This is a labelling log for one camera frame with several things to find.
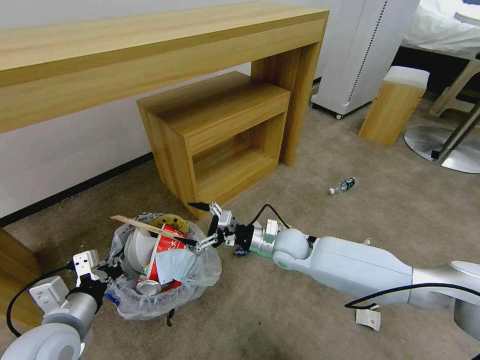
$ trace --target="white air purifier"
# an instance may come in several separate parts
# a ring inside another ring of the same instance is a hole
[[[372,101],[418,4],[419,0],[342,0],[311,102],[341,119]]]

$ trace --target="shelf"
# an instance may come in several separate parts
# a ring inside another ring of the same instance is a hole
[[[246,140],[232,138],[193,158],[199,199],[222,203],[223,198],[232,198],[277,166],[278,159]]]
[[[187,138],[192,155],[283,113],[290,92],[232,71],[139,100]]]
[[[160,179],[187,205],[223,204],[277,169],[289,99],[234,71],[137,103]]]

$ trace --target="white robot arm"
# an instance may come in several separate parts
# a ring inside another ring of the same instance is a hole
[[[229,210],[212,204],[190,203],[209,211],[213,219],[206,239],[196,244],[202,251],[223,242],[238,245],[285,270],[311,276],[317,282],[350,294],[352,309],[376,304],[406,303],[422,309],[449,308],[454,303],[454,321],[480,341],[480,265],[452,261],[434,268],[413,268],[390,252],[337,237],[316,238],[276,220],[266,227],[255,221],[237,224]],[[73,257],[77,287],[68,291],[59,276],[37,283],[30,294],[45,312],[42,325],[20,336],[1,360],[77,360],[92,338],[91,324],[102,304],[109,279],[122,273],[120,266],[97,267],[98,255],[90,250]],[[356,305],[365,301],[374,304]]]
[[[42,323],[15,340],[1,360],[79,359],[93,339],[91,325],[102,306],[107,282],[111,276],[121,274],[117,264],[105,266],[105,271],[98,265],[96,250],[76,254],[69,265],[61,268],[76,271],[74,289],[69,291],[60,276],[45,278],[30,288],[31,297],[44,312]]]
[[[454,303],[455,323],[480,341],[479,264],[451,261],[434,268],[413,268],[390,252],[363,243],[308,236],[271,219],[264,228],[254,221],[265,206],[249,225],[241,225],[216,203],[191,205],[212,213],[208,235],[216,234],[213,246],[225,241],[272,258],[285,270],[307,274],[320,284],[359,298],[345,305],[352,309],[393,303],[446,309]],[[375,303],[355,305],[367,300]]]

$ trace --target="wooden table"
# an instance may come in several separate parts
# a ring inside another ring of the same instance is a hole
[[[252,62],[252,77],[291,92],[280,160],[292,165],[328,15],[244,2],[2,30],[0,133]]]

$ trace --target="white bed sheet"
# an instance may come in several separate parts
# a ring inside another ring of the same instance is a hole
[[[480,51],[480,26],[454,18],[460,7],[480,9],[462,0],[420,0],[402,46],[474,59]]]

